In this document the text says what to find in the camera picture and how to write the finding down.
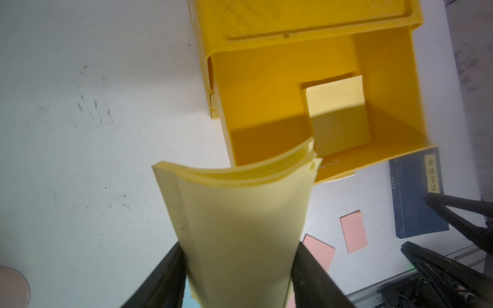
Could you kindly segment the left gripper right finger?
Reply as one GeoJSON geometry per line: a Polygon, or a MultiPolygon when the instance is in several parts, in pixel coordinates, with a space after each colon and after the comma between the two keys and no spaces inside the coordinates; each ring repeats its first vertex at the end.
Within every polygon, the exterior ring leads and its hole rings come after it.
{"type": "Polygon", "coordinates": [[[291,267],[291,280],[297,308],[355,308],[302,242],[291,267]]]}

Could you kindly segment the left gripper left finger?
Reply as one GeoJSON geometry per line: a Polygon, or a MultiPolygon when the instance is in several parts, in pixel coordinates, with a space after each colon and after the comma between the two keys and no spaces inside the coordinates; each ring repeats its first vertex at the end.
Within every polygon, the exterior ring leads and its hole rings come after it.
{"type": "Polygon", "coordinates": [[[185,254],[176,243],[122,308],[181,308],[186,278],[185,254]]]}

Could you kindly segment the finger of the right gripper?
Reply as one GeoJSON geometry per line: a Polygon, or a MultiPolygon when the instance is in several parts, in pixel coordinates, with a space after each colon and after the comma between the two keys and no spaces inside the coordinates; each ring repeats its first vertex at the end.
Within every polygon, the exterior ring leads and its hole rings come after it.
{"type": "Polygon", "coordinates": [[[492,218],[492,202],[469,200],[434,192],[429,192],[425,196],[424,201],[428,207],[456,228],[468,240],[472,241],[484,252],[492,255],[492,229],[478,227],[448,209],[448,207],[453,207],[481,214],[486,218],[492,218]]]}
{"type": "Polygon", "coordinates": [[[411,242],[401,252],[443,304],[492,304],[492,279],[411,242]]]}

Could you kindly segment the blue sticky pad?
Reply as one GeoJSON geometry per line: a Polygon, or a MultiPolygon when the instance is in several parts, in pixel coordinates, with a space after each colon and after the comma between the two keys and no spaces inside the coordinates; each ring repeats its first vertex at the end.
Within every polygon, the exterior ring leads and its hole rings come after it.
{"type": "Polygon", "coordinates": [[[184,292],[182,308],[200,308],[198,302],[191,296],[189,289],[186,289],[184,292]]]}

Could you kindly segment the yellow sticky pad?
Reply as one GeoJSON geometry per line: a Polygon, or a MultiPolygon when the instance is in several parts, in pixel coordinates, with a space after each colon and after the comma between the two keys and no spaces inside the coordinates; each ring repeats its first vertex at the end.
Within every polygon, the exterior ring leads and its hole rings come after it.
{"type": "Polygon", "coordinates": [[[315,151],[329,156],[371,142],[361,75],[302,90],[315,151]]]}
{"type": "Polygon", "coordinates": [[[201,307],[283,307],[321,164],[308,139],[255,164],[153,166],[201,307]]]}

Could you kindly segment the yellow plastic drawer cabinet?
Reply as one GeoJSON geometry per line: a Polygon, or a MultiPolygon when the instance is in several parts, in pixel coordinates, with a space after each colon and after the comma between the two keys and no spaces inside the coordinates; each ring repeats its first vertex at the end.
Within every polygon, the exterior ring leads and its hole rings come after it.
{"type": "Polygon", "coordinates": [[[413,31],[419,1],[189,1],[211,117],[233,166],[313,138],[302,90],[363,77],[371,142],[329,156],[317,183],[431,148],[413,31]]]}

